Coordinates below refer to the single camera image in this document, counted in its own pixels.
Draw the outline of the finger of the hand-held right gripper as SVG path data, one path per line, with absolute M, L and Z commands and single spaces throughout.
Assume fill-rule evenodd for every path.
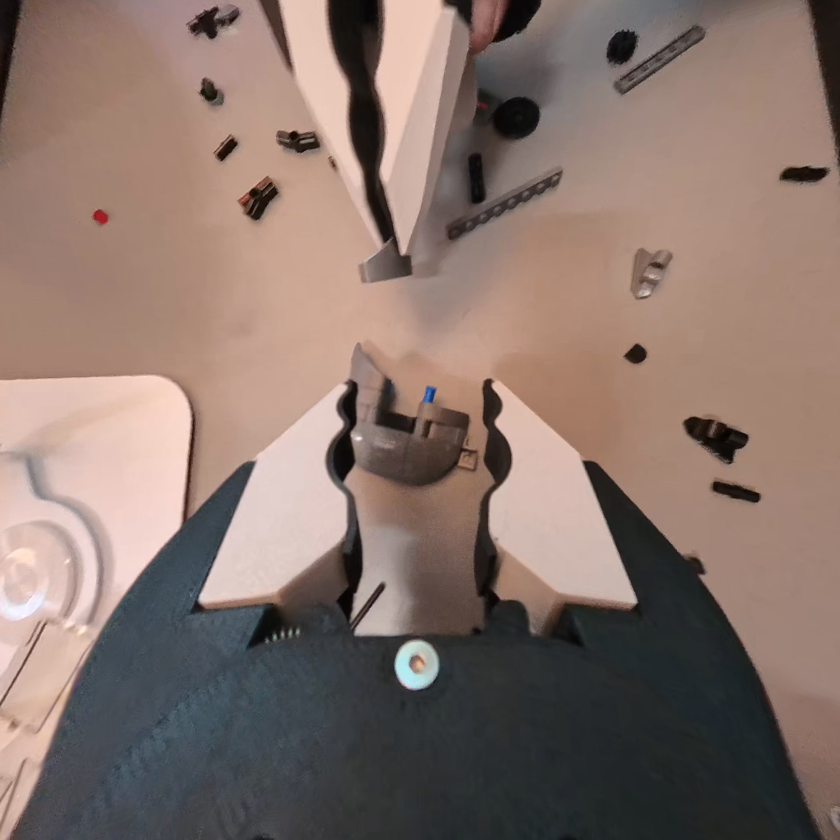
M 432 210 L 457 113 L 476 93 L 469 28 L 440 1 L 385 1 L 378 24 L 374 83 L 384 120 L 380 176 L 403 255 L 420 242 Z
M 285 50 L 320 140 L 375 246 L 395 237 L 380 176 L 384 120 L 367 52 L 366 2 L 279 2 Z

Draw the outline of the long grey lego plate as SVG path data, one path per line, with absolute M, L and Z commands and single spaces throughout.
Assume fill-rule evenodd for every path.
M 449 223 L 445 228 L 448 242 L 455 242 L 499 217 L 508 214 L 520 205 L 551 193 L 560 185 L 564 170 L 557 168 L 530 183 L 520 185 L 494 200 L 472 208 L 468 213 Z

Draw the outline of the grey lego assembly blue pins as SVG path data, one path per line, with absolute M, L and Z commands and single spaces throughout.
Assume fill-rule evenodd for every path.
M 469 432 L 467 413 L 424 398 L 414 416 L 393 410 L 395 389 L 360 343 L 350 362 L 355 386 L 350 441 L 363 471 L 411 487 L 436 483 L 459 463 Z

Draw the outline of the black connector with brown axle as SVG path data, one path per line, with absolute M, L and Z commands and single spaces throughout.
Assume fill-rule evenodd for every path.
M 279 194 L 280 190 L 275 181 L 266 176 L 238 199 L 238 205 L 247 217 L 259 221 Z

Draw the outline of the clear sticker sheet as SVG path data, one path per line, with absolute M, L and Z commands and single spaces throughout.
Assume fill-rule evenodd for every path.
M 37 623 L 2 673 L 2 832 L 23 811 L 93 641 L 89 626 Z

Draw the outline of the person's right hand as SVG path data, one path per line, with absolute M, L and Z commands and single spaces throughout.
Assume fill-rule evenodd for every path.
M 477 56 L 493 43 L 507 14 L 509 1 L 472 1 L 469 53 Z

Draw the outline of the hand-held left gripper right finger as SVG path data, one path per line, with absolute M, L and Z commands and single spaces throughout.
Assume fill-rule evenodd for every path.
M 479 588 L 518 602 L 548 636 L 567 606 L 630 612 L 634 587 L 579 452 L 499 380 L 482 386 L 491 487 L 482 499 Z

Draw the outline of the grey curved lego panel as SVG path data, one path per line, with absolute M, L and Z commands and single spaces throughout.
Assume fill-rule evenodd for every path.
M 403 255 L 396 237 L 390 237 L 371 257 L 359 264 L 360 279 L 364 284 L 402 279 L 413 275 L 413 260 Z

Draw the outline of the grey triangular lego piece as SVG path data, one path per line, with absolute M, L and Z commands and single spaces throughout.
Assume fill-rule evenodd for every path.
M 631 294 L 636 300 L 650 298 L 658 289 L 673 259 L 671 251 L 639 248 L 633 261 Z

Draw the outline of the black lego disc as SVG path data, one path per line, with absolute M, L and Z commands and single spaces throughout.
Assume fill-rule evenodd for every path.
M 504 140 L 523 140 L 539 126 L 541 109 L 538 103 L 527 97 L 515 97 L 503 101 L 492 113 L 493 129 Z

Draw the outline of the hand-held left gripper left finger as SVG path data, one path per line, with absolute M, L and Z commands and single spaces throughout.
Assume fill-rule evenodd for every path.
M 361 531 L 354 467 L 356 384 L 335 386 L 254 460 L 198 598 L 204 608 L 316 603 L 352 608 Z

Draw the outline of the grey lego beam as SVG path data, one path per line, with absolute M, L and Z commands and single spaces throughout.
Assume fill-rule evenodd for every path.
M 619 95 L 626 95 L 659 73 L 679 56 L 684 55 L 688 49 L 698 45 L 706 35 L 707 31 L 702 26 L 690 27 L 633 69 L 617 78 L 613 83 L 613 89 Z

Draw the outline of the black lego wedge panel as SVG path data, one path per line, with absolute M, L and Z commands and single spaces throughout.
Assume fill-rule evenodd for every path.
M 690 416 L 682 425 L 689 438 L 727 466 L 749 442 L 747 433 L 713 417 Z

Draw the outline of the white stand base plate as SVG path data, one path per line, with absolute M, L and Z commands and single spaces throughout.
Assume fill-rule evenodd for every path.
M 74 502 L 98 540 L 93 641 L 183 523 L 193 439 L 182 389 L 159 375 L 2 380 L 2 452 L 35 459 L 50 495 Z

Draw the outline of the black lego cross connector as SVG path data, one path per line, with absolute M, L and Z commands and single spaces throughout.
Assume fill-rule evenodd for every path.
M 240 18 L 239 7 L 228 4 L 212 6 L 194 15 L 185 24 L 187 31 L 194 37 L 215 39 L 219 33 L 231 28 Z

